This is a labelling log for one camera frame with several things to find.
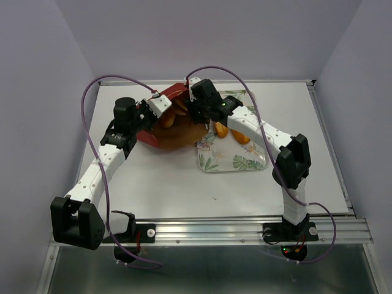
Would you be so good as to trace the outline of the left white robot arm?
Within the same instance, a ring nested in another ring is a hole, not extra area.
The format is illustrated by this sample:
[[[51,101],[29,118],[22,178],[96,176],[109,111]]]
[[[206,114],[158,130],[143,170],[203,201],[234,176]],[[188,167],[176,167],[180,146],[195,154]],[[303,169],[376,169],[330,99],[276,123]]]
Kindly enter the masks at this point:
[[[137,142],[137,134],[156,121],[148,102],[133,98],[116,100],[114,118],[83,176],[64,197],[55,197],[50,205],[54,240],[95,250],[108,237],[104,217],[98,205],[105,187],[125,162]]]

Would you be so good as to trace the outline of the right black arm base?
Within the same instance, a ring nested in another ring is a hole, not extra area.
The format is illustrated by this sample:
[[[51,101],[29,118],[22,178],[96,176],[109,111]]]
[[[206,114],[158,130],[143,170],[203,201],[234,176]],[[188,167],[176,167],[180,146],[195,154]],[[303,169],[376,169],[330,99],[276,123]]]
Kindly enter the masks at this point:
[[[263,224],[262,238],[269,245],[281,244],[282,255],[295,262],[303,262],[307,257],[307,243],[319,240],[314,222],[294,226],[289,222]]]

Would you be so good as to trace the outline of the red brown paper bag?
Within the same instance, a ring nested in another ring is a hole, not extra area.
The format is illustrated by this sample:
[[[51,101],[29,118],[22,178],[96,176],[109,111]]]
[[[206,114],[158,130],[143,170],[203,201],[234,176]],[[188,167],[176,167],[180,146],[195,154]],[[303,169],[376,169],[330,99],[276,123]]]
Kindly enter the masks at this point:
[[[171,85],[163,90],[162,94],[167,96],[171,102],[174,99],[180,99],[185,103],[189,98],[188,89],[182,83]],[[171,106],[168,111],[174,112],[174,108]],[[174,124],[168,129],[162,128],[159,120],[160,118],[151,129],[138,133],[137,140],[158,149],[174,150],[193,145],[208,133],[205,125],[192,122],[190,114],[176,115]]]

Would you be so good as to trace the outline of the long orange baguette bread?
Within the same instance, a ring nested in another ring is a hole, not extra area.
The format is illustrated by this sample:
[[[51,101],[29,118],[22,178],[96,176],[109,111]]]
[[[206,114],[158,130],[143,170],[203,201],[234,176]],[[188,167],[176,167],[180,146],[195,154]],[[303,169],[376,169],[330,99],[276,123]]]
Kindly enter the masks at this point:
[[[214,128],[219,138],[225,138],[228,135],[229,129],[227,126],[223,125],[222,123],[215,122]]]

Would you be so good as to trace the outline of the brown ring bagel bread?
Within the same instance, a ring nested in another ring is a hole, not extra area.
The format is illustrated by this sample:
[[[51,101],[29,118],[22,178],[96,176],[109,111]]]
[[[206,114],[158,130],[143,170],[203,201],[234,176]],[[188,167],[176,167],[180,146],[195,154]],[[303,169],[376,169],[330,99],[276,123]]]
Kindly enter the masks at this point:
[[[165,112],[159,120],[160,126],[164,129],[170,128],[174,124],[175,117],[176,114],[174,112]]]

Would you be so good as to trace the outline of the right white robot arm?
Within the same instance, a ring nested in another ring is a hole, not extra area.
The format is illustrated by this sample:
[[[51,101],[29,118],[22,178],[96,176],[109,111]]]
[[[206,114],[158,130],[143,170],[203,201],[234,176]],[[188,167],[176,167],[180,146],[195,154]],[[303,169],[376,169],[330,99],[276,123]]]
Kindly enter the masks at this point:
[[[194,122],[221,123],[249,137],[267,152],[273,178],[282,188],[282,232],[289,239],[300,236],[309,218],[304,191],[311,166],[307,138],[303,134],[292,136],[268,124],[258,108],[250,111],[237,98],[222,97],[209,79],[185,78],[183,84],[189,91],[186,106]]]

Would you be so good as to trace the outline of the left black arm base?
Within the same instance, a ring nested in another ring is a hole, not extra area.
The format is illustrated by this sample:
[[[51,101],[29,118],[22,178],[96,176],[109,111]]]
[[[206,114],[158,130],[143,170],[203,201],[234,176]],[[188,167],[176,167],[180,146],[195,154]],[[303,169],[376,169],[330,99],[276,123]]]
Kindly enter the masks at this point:
[[[135,224],[135,228],[125,233],[115,234],[115,238],[132,254],[138,256],[141,252],[142,244],[152,244],[155,242],[156,225],[152,223]],[[122,249],[115,245],[113,249],[115,259],[121,262],[132,263],[136,261],[135,257],[131,257]]]

